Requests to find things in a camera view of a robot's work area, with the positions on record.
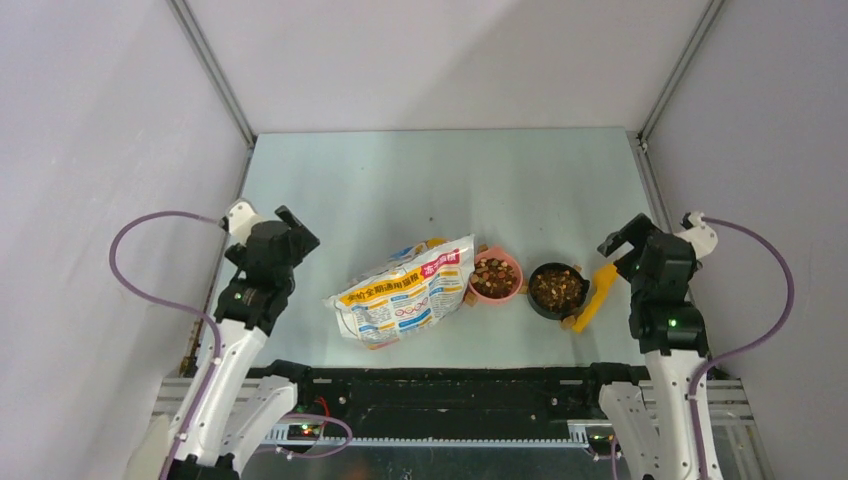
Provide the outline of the yellow plastic scoop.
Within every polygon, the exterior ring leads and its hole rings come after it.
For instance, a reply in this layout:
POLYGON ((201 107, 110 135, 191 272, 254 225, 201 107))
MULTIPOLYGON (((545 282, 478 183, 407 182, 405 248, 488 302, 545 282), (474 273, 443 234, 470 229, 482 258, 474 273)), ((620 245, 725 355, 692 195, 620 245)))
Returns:
POLYGON ((571 330, 582 333, 598 314, 604 305, 612 286, 619 277, 617 267, 609 263, 599 268, 592 276, 590 283, 594 286, 593 293, 585 308, 575 317, 571 330))

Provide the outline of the printed cat food bag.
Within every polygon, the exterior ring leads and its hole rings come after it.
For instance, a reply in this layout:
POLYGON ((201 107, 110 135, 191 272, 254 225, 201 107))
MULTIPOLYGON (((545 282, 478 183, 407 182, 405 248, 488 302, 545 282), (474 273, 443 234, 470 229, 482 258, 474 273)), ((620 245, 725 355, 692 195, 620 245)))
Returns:
POLYGON ((397 343, 438 324, 464 301, 472 274, 475 236, 432 238, 392 255, 324 304, 341 335, 370 350, 397 343))

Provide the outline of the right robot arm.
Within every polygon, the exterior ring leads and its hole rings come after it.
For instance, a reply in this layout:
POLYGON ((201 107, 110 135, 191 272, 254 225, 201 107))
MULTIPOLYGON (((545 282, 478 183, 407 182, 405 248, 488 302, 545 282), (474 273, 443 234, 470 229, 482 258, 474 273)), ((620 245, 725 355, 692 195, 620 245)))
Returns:
POLYGON ((639 344, 654 393, 655 412, 642 406, 638 380, 624 366, 601 367, 581 392, 585 411, 608 418, 610 452, 623 453, 635 479, 720 479, 707 403, 709 346, 703 315, 689 300, 689 283, 703 257, 716 247, 715 231, 701 212, 683 219, 683 231, 667 233, 639 214, 599 246, 610 256, 631 250, 593 275, 594 291, 580 314, 592 317, 617 279, 630 286, 628 325, 639 344))

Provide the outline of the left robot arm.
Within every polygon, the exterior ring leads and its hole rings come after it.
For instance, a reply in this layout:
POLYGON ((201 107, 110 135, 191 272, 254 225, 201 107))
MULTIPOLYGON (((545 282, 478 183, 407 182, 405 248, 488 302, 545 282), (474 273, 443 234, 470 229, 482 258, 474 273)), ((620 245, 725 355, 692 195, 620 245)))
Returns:
POLYGON ((279 419, 304 416, 315 406, 311 384, 272 374, 243 410, 233 411, 295 290, 295 268, 320 244, 288 207, 275 215, 264 219, 240 200, 224 218, 235 241, 225 257, 236 273, 218 297, 212 350, 170 426, 163 479, 237 479, 279 419))

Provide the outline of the pink pet bowl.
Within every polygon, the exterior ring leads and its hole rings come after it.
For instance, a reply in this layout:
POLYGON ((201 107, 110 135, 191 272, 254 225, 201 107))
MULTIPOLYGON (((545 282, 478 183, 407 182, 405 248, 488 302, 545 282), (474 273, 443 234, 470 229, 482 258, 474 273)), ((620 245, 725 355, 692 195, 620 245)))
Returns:
POLYGON ((468 297, 476 303, 502 305, 522 293, 524 284, 518 262, 504 248, 489 247, 474 257, 468 297))

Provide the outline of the kibble in pink bowl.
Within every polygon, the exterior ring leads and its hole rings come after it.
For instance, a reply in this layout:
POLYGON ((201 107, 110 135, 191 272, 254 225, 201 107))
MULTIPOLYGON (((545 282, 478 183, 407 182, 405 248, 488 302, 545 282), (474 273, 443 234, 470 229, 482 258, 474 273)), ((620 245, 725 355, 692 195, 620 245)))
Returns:
POLYGON ((475 262, 470 280, 475 292, 489 299, 506 298, 520 284, 517 270, 512 265, 505 260, 489 257, 475 262))

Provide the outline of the wooden bowl stand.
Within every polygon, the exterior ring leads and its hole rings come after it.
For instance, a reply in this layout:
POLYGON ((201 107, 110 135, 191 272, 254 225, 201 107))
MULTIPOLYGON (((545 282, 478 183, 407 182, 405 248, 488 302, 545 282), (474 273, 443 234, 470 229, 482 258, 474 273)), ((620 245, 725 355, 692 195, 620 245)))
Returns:
MULTIPOLYGON (((489 247, 492 246, 479 247, 476 254, 489 247)), ((571 330, 575 317, 585 308, 590 290, 590 281, 583 275, 581 268, 562 262, 543 263, 529 272, 521 265, 520 267, 525 279, 524 291, 505 304, 486 305, 505 307, 522 302, 537 317, 558 323, 565 330, 571 330)), ((474 299, 468 297, 468 293, 466 302, 475 304, 474 299)))

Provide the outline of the aluminium corner frame post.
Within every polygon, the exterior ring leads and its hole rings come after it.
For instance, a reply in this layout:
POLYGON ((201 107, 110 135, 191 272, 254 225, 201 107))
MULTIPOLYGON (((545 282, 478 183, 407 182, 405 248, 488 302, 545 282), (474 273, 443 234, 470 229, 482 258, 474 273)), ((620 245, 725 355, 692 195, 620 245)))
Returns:
POLYGON ((709 0, 700 13, 683 49, 673 63, 671 71, 663 83, 660 92, 650 108, 642 127, 638 131, 639 146, 643 152, 648 150, 650 138, 656 130, 665 110, 681 85, 690 66, 700 52, 702 45, 711 33, 714 24, 723 13, 726 0, 709 0))

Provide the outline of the left aluminium frame post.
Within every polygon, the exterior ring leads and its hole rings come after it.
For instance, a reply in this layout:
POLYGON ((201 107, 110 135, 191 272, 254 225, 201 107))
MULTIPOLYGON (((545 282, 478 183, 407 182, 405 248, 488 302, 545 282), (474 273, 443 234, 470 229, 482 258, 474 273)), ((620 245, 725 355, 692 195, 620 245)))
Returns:
POLYGON ((257 134, 251 126, 245 110, 237 98, 236 92, 227 78, 190 2, 186 0, 167 0, 166 3, 171 9, 202 70, 205 72, 213 90, 245 145, 250 149, 254 148, 257 134))

